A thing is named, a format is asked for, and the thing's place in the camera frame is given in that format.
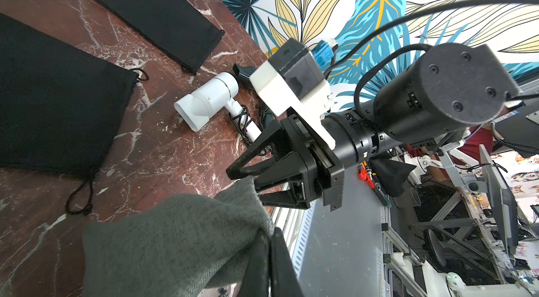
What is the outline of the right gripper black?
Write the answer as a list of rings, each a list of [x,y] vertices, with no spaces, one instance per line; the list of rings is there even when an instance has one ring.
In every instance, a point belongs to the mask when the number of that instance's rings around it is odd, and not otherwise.
[[[270,158],[248,166],[266,148]],[[344,164],[298,113],[273,120],[226,170],[232,180],[255,176],[265,207],[308,209],[321,199],[331,211],[342,207]]]

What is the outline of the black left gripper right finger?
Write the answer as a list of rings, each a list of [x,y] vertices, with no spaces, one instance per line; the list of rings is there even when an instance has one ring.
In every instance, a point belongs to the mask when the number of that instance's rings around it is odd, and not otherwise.
[[[304,297],[282,230],[275,228],[270,241],[269,280],[271,297]]]

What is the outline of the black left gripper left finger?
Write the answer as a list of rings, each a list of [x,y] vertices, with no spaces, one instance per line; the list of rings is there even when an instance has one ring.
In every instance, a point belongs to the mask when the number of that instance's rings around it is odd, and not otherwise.
[[[270,239],[259,230],[237,297],[268,297],[270,288]]]

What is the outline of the grey fabric pouch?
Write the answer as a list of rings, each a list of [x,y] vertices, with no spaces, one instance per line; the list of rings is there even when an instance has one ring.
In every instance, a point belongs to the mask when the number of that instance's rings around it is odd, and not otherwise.
[[[274,224],[253,177],[215,197],[174,195],[83,233],[85,296],[198,296],[244,277],[259,231]]]

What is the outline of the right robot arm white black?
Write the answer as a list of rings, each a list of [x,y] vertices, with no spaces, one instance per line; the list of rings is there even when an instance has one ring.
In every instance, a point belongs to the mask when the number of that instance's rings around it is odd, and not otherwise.
[[[508,101],[528,98],[485,45],[411,44],[387,62],[410,51],[420,56],[375,99],[359,100],[382,63],[359,80],[350,110],[329,113],[328,76],[339,66],[331,47],[312,51],[287,40],[249,78],[275,119],[227,168],[228,177],[253,177],[265,206],[308,209],[322,199],[336,210],[348,168],[399,145],[446,140],[496,118]]]

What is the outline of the black pouch right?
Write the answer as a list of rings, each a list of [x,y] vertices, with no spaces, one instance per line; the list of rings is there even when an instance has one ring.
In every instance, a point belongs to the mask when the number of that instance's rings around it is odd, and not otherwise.
[[[187,0],[95,0],[195,75],[225,32]]]

